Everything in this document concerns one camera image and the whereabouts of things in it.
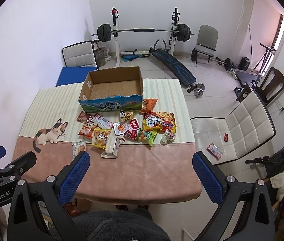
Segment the orange panda snack bag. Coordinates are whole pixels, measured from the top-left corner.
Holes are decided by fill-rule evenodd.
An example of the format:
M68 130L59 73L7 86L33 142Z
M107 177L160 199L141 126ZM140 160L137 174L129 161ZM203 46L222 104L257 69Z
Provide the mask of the orange panda snack bag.
M93 136L93 132L94 132L96 127L97 127L96 123L94 123L92 121L87 121L87 122L82 124L82 128L78 132L78 135L91 139L92 136Z

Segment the red white long packet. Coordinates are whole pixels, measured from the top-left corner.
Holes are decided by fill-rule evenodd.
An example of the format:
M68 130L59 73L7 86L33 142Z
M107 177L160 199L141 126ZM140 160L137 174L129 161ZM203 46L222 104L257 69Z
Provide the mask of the red white long packet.
M92 116L92 121L96 123L98 127L100 127L101 129L104 130L113 129L113 123L98 113Z

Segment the white blue snack packet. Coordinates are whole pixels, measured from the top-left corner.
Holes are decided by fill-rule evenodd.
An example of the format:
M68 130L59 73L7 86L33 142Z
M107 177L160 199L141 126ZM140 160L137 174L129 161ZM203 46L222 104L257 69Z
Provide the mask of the white blue snack packet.
M76 156L82 151L86 151L85 141L82 140L82 141L72 142L72 159L75 159Z

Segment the red white fish snack packet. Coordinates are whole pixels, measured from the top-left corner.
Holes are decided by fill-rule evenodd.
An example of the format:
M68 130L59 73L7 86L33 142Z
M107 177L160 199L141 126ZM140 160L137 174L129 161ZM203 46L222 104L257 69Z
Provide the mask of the red white fish snack packet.
M113 123L113 129L116 136L124 135L127 131L140 129L139 122L136 118L127 120L124 123Z

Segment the dark wooden chair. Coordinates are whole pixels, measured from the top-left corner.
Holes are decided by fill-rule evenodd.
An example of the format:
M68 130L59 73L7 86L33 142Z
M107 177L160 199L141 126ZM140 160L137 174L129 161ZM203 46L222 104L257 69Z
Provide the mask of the dark wooden chair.
M245 82L243 88L236 87L236 101L242 102L245 97L254 91L262 100L265 106L275 100L284 90L284 75L274 67L270 67L267 74L262 77L261 81L251 80Z

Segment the white quilted chair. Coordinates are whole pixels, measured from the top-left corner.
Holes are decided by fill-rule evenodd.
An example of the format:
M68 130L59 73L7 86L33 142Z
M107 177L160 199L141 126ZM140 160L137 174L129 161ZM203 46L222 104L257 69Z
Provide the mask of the white quilted chair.
M92 41L82 41L62 49L66 67L93 67L98 70Z
M191 125L197 150L203 152L214 165L239 160L276 135L271 115L254 91L225 118L194 117ZM228 134L227 142L224 142L225 133ZM223 151L220 160L207 151L211 143Z

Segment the chrome dumbbell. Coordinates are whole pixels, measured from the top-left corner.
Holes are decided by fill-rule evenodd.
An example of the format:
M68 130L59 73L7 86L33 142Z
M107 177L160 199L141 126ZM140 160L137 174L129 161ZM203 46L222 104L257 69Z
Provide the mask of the chrome dumbbell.
M196 98L202 97L204 95L204 91L205 91L204 83L199 82L196 84L196 88L194 89L194 96Z

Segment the red shrimp cracker packet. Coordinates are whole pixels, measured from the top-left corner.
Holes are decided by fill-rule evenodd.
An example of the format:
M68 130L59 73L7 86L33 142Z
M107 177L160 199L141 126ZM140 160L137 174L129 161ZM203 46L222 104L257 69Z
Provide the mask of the red shrimp cracker packet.
M81 111L80 114L78 115L76 121L78 121L80 123L86 123L86 122L90 121L92 119L92 117L93 117L92 114L88 114L88 113Z

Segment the yellow Korean noodle bag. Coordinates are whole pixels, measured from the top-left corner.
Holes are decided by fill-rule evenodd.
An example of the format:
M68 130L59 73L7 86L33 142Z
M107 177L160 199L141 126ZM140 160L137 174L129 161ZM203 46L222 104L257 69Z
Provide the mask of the yellow Korean noodle bag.
M169 130L176 132L176 119L173 113L165 111L149 111L144 114L143 130L165 132Z

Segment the green candy bag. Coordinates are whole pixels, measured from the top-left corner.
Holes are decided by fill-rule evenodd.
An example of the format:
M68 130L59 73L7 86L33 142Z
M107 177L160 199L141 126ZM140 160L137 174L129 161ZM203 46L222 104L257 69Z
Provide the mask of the green candy bag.
M142 141L148 143L148 145L152 146L157 137L158 133L156 131L145 131L141 130L137 134L137 141Z

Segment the barbell on rack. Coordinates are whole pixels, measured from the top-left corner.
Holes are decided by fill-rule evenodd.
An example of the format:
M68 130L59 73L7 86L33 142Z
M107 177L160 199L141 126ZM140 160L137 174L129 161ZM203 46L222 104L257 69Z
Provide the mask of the barbell on rack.
M115 36L116 33L120 32L140 32L140 33L153 33L153 32L166 32L170 33L173 37L176 37L178 41L186 42L192 35L195 35L191 32L191 29L188 25L179 23L177 24L176 29L166 30L166 29L154 29L154 28L133 28L133 29L111 29L110 24L100 25L97 29L97 33L92 34L96 36L98 40L102 42L109 42L112 36Z

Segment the yellow panda snack bag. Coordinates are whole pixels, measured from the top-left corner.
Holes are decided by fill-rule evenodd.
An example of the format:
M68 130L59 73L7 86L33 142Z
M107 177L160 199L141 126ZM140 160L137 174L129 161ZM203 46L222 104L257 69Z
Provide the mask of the yellow panda snack bag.
M92 143L91 145L94 147L97 147L99 149L106 149L107 139L110 134L110 129L100 129L95 128L93 134L92 134Z

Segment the white wafer packet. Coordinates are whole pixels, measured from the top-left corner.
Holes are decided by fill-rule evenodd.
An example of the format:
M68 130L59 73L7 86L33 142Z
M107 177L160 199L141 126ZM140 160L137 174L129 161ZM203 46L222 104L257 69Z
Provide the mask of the white wafer packet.
M118 149L125 142L123 138L109 136L107 139L106 149L101 154L101 158L116 159L118 158Z

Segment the floor barbell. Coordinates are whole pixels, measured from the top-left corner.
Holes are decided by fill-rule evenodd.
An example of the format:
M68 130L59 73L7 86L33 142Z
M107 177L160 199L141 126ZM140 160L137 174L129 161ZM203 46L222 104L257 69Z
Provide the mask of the floor barbell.
M191 52L191 60L192 60L192 62L194 62L196 64L197 64L198 53L199 53L199 51L197 51L195 49L193 49L192 52ZM232 68L236 68L235 63L233 61L231 61L229 58L222 60L219 57L214 58L213 56L208 55L208 54L203 53L203 52L202 52L202 54L207 55L209 57L208 62L210 62L210 60L214 60L214 61L218 62L219 64L223 65L224 69L226 71L229 71Z

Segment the grey folding chair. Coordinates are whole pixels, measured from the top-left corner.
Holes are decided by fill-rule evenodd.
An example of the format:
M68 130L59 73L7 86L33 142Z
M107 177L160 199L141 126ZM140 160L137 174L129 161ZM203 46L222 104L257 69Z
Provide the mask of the grey folding chair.
M218 31L209 25L202 25L199 29L196 46L192 50L191 60L197 65L198 53L205 54L211 58L216 57L216 45L218 40Z

